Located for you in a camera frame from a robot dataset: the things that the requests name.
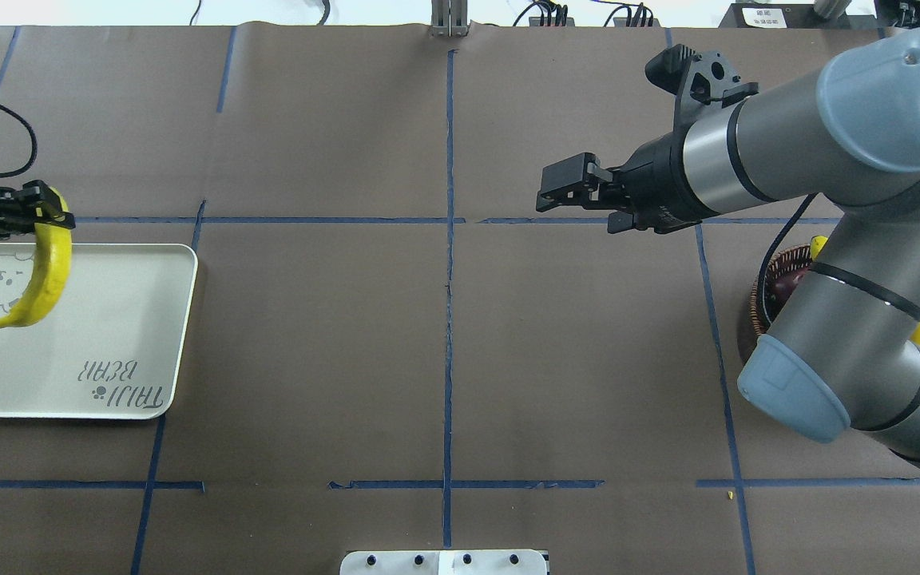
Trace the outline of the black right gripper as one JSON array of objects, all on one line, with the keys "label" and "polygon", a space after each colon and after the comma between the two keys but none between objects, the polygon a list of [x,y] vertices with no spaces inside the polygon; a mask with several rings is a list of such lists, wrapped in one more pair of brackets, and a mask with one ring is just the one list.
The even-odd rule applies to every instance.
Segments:
[{"label": "black right gripper", "polygon": [[[595,153],[578,153],[541,169],[537,212],[555,208],[614,211],[607,233],[653,230],[668,234],[698,225],[702,203],[690,189],[683,165],[684,138],[667,134],[645,143],[613,172]],[[617,188],[598,188],[614,184]]]}]

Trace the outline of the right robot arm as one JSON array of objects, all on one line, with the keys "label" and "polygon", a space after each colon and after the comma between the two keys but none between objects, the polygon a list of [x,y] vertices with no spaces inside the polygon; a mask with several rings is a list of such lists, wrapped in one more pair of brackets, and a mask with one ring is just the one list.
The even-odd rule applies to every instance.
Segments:
[{"label": "right robot arm", "polygon": [[920,469],[920,28],[763,90],[719,51],[676,44],[646,77],[674,127],[621,166],[580,153],[541,171],[539,212],[609,211],[658,234],[822,194],[839,224],[738,379],[764,414],[816,442],[848,428]]}]

